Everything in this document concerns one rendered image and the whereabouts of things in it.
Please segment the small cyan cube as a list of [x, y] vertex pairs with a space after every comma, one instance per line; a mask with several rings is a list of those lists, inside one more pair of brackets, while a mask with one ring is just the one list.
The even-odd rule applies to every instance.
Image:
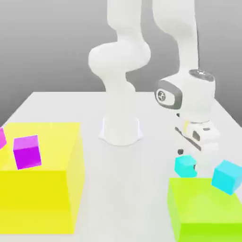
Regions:
[[211, 185], [233, 195], [242, 183], [242, 166], [223, 160], [215, 169]]

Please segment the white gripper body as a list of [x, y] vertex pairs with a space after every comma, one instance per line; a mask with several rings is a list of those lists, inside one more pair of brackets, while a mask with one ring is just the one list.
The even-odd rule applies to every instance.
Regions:
[[218, 155], [219, 131], [214, 126], [188, 126], [186, 134], [175, 127], [175, 130], [186, 141], [178, 145], [178, 156], [191, 155], [196, 161], [194, 167], [196, 172], [200, 172], [207, 165], [211, 166]]

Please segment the small purple cube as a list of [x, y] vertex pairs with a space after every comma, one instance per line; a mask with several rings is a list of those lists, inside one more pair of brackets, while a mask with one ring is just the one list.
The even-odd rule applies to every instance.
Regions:
[[38, 135], [14, 138], [13, 153], [18, 170], [42, 165]]

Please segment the large lime green box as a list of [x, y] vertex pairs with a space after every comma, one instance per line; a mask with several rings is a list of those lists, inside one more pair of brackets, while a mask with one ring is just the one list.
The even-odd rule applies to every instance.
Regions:
[[176, 242], [242, 242], [242, 203], [210, 178], [170, 178], [167, 206]]

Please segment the small magenta cube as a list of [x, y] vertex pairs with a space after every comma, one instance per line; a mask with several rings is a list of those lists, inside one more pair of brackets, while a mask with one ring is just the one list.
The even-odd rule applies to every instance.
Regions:
[[0, 127], [0, 150], [7, 144], [4, 128]]

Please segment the small turquoise cube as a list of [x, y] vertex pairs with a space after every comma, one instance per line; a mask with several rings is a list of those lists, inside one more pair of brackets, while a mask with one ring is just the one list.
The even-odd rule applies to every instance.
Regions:
[[197, 161], [191, 155], [184, 155], [176, 157], [175, 159], [175, 172], [181, 178], [193, 178], [197, 176], [197, 172], [195, 170]]

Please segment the large yellow box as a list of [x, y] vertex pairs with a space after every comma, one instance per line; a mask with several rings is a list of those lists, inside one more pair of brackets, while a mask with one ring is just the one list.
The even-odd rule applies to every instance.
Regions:
[[[10, 122], [0, 149], [0, 234], [73, 234], [85, 166], [78, 122]], [[18, 169], [14, 140], [38, 137], [41, 165]]]

